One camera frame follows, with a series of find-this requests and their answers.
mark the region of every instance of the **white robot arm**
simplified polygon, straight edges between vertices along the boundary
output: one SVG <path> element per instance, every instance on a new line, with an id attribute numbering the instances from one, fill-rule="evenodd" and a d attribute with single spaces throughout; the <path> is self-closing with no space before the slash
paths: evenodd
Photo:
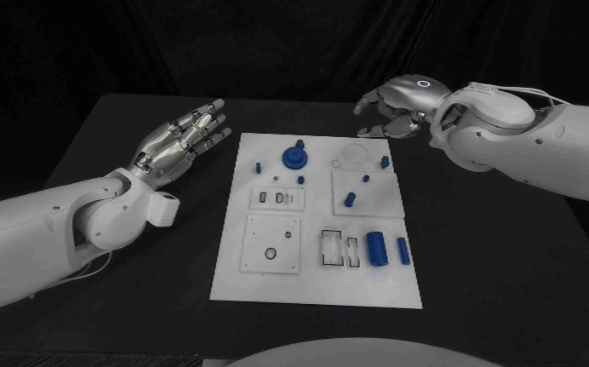
<path id="1" fill-rule="evenodd" d="M 231 134 L 213 117 L 223 100 L 166 123 L 141 142 L 128 167 L 104 178 L 0 202 L 0 306 L 63 279 L 101 255 L 127 246 L 150 222 L 169 227 L 179 200 L 157 189 L 173 182 Z M 85 237 L 76 246 L 74 233 Z"/>
<path id="2" fill-rule="evenodd" d="M 506 90 L 549 97 L 552 106 L 534 110 Z M 392 122 L 362 129 L 360 137 L 408 138 L 429 123 L 429 145 L 464 169 L 498 169 L 516 181 L 589 200 L 589 107 L 529 88 L 471 83 L 452 92 L 421 75 L 396 77 L 372 90 L 354 113 L 370 103 Z"/>

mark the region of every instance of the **blue part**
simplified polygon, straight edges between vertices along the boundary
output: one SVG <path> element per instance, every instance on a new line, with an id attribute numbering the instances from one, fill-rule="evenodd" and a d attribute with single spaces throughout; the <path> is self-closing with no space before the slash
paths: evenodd
<path id="1" fill-rule="evenodd" d="M 282 163 L 290 169 L 301 169 L 307 164 L 307 152 L 304 150 L 303 140 L 297 141 L 297 145 L 291 148 L 287 148 L 282 153 Z"/>
<path id="2" fill-rule="evenodd" d="M 366 234 L 366 242 L 369 243 L 370 265 L 373 267 L 383 267 L 389 264 L 383 233 L 369 232 Z"/>
<path id="3" fill-rule="evenodd" d="M 409 259 L 408 242 L 405 241 L 405 238 L 398 238 L 396 243 L 399 244 L 399 254 L 402 255 L 402 264 L 409 265 L 411 259 Z"/>
<path id="4" fill-rule="evenodd" d="M 350 208 L 353 206 L 353 200 L 356 199 L 356 194 L 350 192 L 347 194 L 346 200 L 344 200 L 344 206 Z"/>
<path id="5" fill-rule="evenodd" d="M 380 160 L 380 168 L 385 169 L 390 165 L 389 156 L 383 156 Z"/>

